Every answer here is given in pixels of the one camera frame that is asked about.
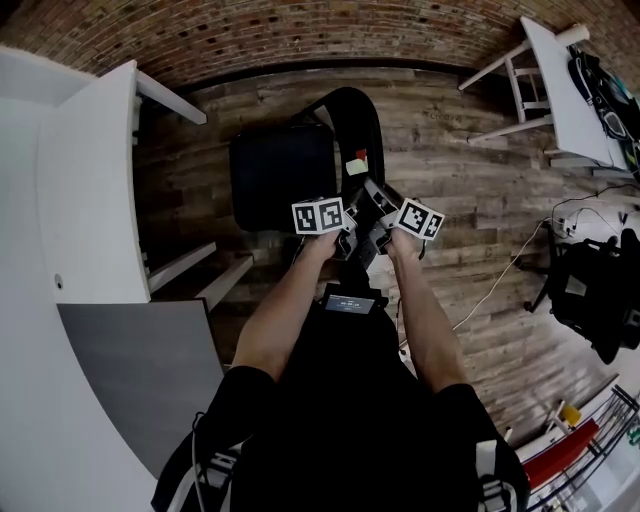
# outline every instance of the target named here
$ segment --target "hand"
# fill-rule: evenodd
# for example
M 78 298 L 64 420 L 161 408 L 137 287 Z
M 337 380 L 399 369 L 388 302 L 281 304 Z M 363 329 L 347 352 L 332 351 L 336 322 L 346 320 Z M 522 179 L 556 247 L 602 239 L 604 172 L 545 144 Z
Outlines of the hand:
M 308 254 L 324 263 L 336 252 L 336 240 L 340 230 L 331 231 L 313 238 L 304 246 L 303 254 Z
M 391 242 L 387 245 L 387 254 L 392 260 L 418 257 L 416 238 L 400 228 L 391 230 Z

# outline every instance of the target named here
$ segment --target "white desk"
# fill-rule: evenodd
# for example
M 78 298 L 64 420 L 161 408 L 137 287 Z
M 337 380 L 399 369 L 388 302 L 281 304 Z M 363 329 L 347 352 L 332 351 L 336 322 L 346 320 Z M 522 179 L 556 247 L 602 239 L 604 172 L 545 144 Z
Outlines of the white desk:
M 588 37 L 586 29 L 576 27 L 556 35 L 524 16 L 520 18 L 520 21 L 527 34 L 527 40 L 460 86 L 462 90 L 488 72 L 505 64 L 511 80 L 520 123 L 470 137 L 469 142 L 553 124 L 558 152 L 571 153 L 590 159 L 586 162 L 590 162 L 591 165 L 593 165 L 593 160 L 596 160 L 604 166 L 626 169 L 619 144 L 607 137 L 595 109 L 588 105 L 580 95 L 569 74 L 567 65 L 571 56 L 567 45 L 584 37 L 581 35 L 583 32 L 586 32 Z M 514 69 L 511 59 L 528 49 L 533 50 L 538 68 Z M 522 101 L 517 77 L 525 74 L 539 74 L 542 77 L 547 92 L 547 101 L 531 103 Z M 532 108 L 548 108 L 550 114 L 526 120 L 525 111 Z
M 153 292 L 215 251 L 206 244 L 146 275 L 133 194 L 132 132 L 138 92 L 197 124 L 206 115 L 123 64 L 69 98 L 40 126 L 38 218 L 47 272 L 59 304 L 145 303 Z M 253 258 L 242 260 L 245 272 Z M 242 277 L 205 288 L 211 309 Z

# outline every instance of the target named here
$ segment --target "black bag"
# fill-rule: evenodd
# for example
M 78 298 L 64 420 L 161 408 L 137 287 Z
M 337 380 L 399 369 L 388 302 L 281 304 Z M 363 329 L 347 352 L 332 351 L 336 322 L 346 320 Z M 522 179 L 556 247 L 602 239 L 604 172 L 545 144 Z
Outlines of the black bag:
M 600 67 L 600 59 L 569 47 L 572 59 L 569 74 L 585 101 L 592 105 L 602 122 L 605 133 L 620 141 L 627 165 L 632 171 L 640 169 L 638 141 L 640 140 L 640 107 L 622 82 Z

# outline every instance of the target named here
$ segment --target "wooden floor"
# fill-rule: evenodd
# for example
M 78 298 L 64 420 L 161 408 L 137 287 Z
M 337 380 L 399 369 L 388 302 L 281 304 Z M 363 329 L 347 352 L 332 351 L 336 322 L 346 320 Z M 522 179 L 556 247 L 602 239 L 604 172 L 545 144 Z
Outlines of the wooden floor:
M 399 69 L 292 72 L 193 94 L 190 100 L 209 116 L 201 127 L 160 109 L 143 109 L 134 180 L 150 267 L 211 240 L 219 252 L 201 274 L 234 254 L 255 257 L 255 267 L 212 315 L 223 362 L 231 361 L 244 321 L 284 271 L 282 235 L 245 233 L 234 222 L 227 147 L 244 128 L 284 121 L 340 86 L 365 91 L 380 117 L 387 182 L 447 215 L 423 266 L 454 324 L 489 291 L 553 205 L 624 183 L 594 180 L 582 169 L 549 169 L 542 150 L 552 146 L 550 130 L 470 146 L 469 134 L 515 122 L 513 100 L 509 89 L 476 86 L 463 94 L 457 83 L 455 76 Z M 611 226 L 583 211 L 578 234 L 606 240 L 612 229 L 620 230 L 618 212 L 632 212 L 640 202 L 633 192 L 613 190 L 595 201 L 567 203 L 556 218 L 592 207 Z M 544 263 L 546 247 L 541 230 L 524 254 Z M 388 260 L 377 261 L 372 271 L 373 285 L 391 298 L 388 311 L 395 317 L 398 288 Z M 324 277 L 332 277 L 330 268 Z M 579 404 L 615 373 L 586 341 L 555 322 L 548 302 L 534 315 L 523 310 L 541 286 L 539 276 L 511 269 L 457 331 L 480 398 L 499 430 L 515 429 L 516 442 L 540 427 L 555 400 Z

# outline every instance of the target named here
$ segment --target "small screen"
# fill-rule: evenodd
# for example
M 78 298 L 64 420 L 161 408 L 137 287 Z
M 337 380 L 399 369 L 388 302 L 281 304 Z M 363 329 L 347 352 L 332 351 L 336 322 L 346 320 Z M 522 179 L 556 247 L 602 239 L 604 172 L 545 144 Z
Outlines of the small screen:
M 342 311 L 343 313 L 369 314 L 375 304 L 375 299 L 363 299 L 360 297 L 343 297 L 342 295 L 329 295 L 326 309 L 329 311 Z

